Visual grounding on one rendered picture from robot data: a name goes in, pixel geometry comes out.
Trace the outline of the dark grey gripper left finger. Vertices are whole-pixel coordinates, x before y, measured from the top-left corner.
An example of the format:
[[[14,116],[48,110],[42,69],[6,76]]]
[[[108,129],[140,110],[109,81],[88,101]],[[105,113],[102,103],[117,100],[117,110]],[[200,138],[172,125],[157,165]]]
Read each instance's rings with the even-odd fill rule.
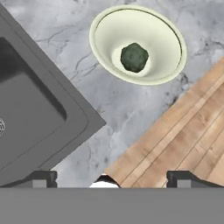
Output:
[[[7,187],[20,188],[57,188],[56,179],[58,173],[56,171],[34,171],[27,177],[7,184]]]

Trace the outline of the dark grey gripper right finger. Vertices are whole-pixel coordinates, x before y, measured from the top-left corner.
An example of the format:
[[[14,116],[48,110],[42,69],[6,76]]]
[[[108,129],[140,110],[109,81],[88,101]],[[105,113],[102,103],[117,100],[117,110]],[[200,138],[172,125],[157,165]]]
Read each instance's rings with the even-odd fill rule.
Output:
[[[224,188],[224,185],[218,185],[213,182],[200,179],[190,171],[168,171],[166,173],[167,188],[200,188],[200,187],[220,187]]]

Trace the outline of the dark grey sink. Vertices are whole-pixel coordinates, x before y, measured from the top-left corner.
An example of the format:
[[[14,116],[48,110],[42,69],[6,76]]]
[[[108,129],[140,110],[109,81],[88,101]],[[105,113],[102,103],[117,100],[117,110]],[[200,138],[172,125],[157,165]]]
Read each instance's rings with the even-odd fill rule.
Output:
[[[52,169],[105,124],[0,3],[0,186]]]

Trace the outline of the cream white bowl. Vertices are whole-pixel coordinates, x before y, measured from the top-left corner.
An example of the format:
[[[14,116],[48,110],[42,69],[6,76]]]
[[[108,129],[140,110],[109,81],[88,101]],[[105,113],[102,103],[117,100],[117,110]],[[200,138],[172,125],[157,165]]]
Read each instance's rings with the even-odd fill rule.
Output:
[[[138,73],[125,69],[121,62],[122,49],[133,43],[148,53]],[[117,5],[100,12],[90,25],[89,44],[105,70],[137,85],[172,81],[186,65],[186,42],[179,29],[167,17],[139,5]]]

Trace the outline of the white and black round object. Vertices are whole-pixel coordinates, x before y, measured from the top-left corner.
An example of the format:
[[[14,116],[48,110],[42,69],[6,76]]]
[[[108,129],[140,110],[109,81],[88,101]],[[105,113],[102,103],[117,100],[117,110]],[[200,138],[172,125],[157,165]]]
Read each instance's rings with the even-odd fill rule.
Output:
[[[108,174],[103,173],[91,186],[91,188],[120,188],[119,184]]]

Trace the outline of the dark green round vegetable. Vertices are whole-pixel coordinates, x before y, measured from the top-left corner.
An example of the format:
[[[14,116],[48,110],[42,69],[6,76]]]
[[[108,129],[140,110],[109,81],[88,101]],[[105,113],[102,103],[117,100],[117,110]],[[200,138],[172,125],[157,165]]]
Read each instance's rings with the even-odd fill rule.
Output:
[[[122,49],[120,61],[127,71],[141,72],[149,58],[148,52],[138,43],[131,43]]]

